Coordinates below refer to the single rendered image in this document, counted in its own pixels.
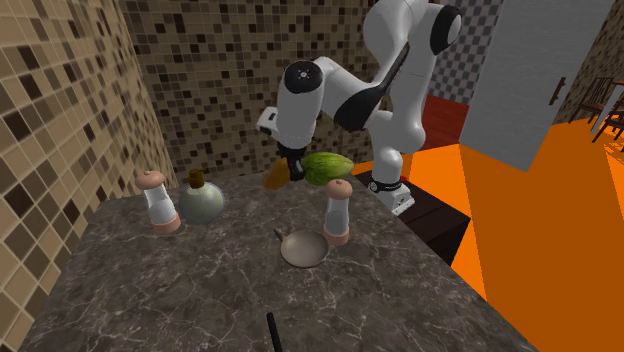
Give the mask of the brown oval object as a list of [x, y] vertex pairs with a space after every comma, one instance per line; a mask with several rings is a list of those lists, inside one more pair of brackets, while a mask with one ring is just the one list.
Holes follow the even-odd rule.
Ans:
[[267, 173], [263, 186], [267, 190], [278, 190], [290, 181], [290, 169], [286, 158], [277, 161]]

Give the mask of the green oval gourd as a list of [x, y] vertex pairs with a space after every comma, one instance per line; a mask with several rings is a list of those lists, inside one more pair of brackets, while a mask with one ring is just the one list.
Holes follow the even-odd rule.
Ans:
[[315, 186], [325, 186], [334, 179], [341, 179], [354, 168], [354, 162], [340, 154], [316, 152], [303, 160], [305, 180]]

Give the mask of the pink capped glass shaker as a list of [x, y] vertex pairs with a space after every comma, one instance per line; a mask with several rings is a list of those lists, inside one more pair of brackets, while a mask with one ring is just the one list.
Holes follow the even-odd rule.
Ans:
[[148, 215], [157, 234], [169, 234], [181, 225], [181, 219], [164, 186], [165, 177], [160, 171], [146, 170], [135, 178], [136, 186], [143, 191]]
[[349, 238], [349, 198], [352, 195], [351, 184], [343, 179], [327, 183], [328, 205], [325, 215], [324, 236], [333, 246], [342, 246]]

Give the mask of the small grey frying pan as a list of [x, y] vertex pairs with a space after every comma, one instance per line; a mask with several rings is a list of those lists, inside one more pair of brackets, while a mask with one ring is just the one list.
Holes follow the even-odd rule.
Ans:
[[280, 240], [280, 254], [285, 262], [297, 268], [313, 268], [320, 265], [329, 253], [326, 238], [315, 231], [297, 230], [289, 234], [274, 228]]

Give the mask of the round green corked bottle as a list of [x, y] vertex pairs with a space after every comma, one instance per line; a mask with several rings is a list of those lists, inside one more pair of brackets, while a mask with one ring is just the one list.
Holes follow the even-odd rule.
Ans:
[[224, 210], [223, 192], [203, 178], [204, 168], [191, 169], [189, 186], [180, 194], [178, 210], [183, 219], [193, 224], [208, 224], [217, 219]]

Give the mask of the dark robot stand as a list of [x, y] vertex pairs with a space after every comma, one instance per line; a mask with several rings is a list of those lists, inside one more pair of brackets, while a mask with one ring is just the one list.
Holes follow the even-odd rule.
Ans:
[[396, 220], [399, 235], [406, 235], [422, 240], [448, 266], [453, 264], [460, 244], [464, 238], [471, 217], [455, 209], [427, 191], [404, 179], [415, 204], [400, 214]]

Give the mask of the black stick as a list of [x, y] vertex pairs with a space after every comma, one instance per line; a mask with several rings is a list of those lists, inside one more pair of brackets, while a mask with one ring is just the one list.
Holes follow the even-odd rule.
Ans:
[[266, 314], [267, 325], [273, 345], [274, 352], [284, 352], [281, 340], [279, 337], [279, 332], [277, 329], [275, 317], [272, 312], [268, 312]]

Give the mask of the dark wooden chair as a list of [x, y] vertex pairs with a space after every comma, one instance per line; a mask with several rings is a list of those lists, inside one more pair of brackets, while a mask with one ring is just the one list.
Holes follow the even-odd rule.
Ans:
[[574, 121], [580, 112], [590, 112], [590, 120], [592, 120], [594, 116], [597, 116], [604, 108], [607, 93], [613, 82], [614, 79], [612, 77], [595, 78], [577, 104], [568, 123]]
[[624, 92], [606, 115], [600, 129], [592, 139], [592, 143], [594, 143], [608, 127], [611, 127], [613, 131], [618, 129], [618, 133], [614, 137], [615, 140], [624, 132]]

